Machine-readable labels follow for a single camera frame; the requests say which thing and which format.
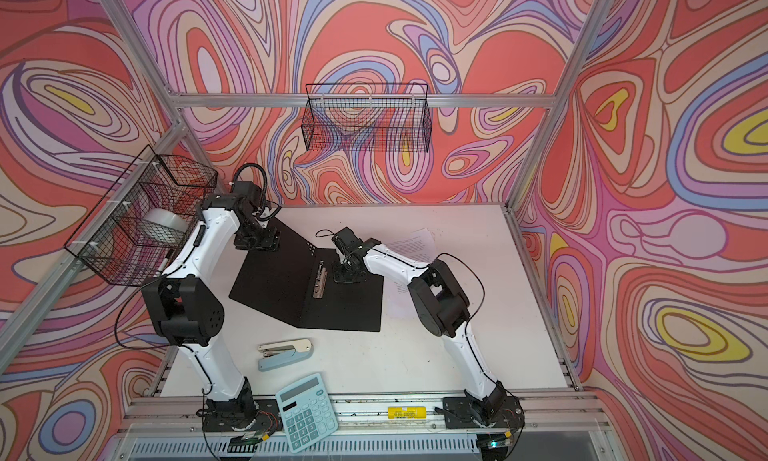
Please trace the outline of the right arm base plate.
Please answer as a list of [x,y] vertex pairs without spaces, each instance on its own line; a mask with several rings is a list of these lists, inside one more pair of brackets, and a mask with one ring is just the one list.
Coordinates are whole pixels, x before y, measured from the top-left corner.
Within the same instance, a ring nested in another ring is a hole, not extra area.
[[469,396],[445,397],[434,410],[444,418],[448,429],[505,429],[516,431],[526,425],[526,415],[519,399],[506,394],[501,403],[491,407]]

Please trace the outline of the white black file folder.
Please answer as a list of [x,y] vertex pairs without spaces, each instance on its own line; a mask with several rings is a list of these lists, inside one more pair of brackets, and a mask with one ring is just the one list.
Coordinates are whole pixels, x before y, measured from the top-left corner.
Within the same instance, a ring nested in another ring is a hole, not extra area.
[[318,248],[280,220],[275,251],[250,251],[230,299],[301,329],[378,332],[384,280],[365,273],[357,283],[337,283],[339,255]]

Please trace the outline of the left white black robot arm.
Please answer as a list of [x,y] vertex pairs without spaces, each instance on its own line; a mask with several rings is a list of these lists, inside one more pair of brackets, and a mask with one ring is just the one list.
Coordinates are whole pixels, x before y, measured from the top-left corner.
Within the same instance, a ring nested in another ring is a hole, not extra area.
[[209,287],[224,249],[274,251],[277,228],[269,220],[280,210],[266,188],[235,181],[227,193],[213,193],[196,206],[196,225],[178,256],[142,287],[157,335],[179,349],[201,378],[204,412],[250,421],[257,416],[250,383],[220,336],[225,309]]

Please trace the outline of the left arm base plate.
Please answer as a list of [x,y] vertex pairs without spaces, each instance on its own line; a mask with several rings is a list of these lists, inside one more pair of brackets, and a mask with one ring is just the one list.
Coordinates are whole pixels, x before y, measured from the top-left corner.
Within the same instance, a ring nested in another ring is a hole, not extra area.
[[206,433],[274,433],[282,428],[275,398],[255,398],[255,410],[252,413],[214,410],[209,404],[209,401],[205,401],[205,406],[196,411]]

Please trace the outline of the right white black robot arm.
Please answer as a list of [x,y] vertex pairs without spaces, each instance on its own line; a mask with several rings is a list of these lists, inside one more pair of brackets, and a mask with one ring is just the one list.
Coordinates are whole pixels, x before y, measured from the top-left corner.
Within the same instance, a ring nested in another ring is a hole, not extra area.
[[339,260],[334,280],[360,282],[364,275],[378,275],[407,288],[424,328],[443,340],[444,347],[464,381],[467,415],[460,422],[490,427],[509,397],[503,383],[489,369],[474,333],[470,300],[449,265],[436,258],[426,263],[400,254],[375,238],[363,240],[344,227],[331,235]]

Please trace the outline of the printed paper stack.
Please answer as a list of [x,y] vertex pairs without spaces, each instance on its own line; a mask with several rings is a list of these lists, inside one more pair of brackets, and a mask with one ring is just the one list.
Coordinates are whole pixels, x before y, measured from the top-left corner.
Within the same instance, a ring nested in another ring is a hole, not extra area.
[[[417,266],[432,262],[437,249],[432,233],[426,229],[410,233],[407,237],[388,243],[396,253],[416,261]],[[405,285],[386,280],[384,283],[384,307],[388,316],[398,319],[416,317],[416,311]]]

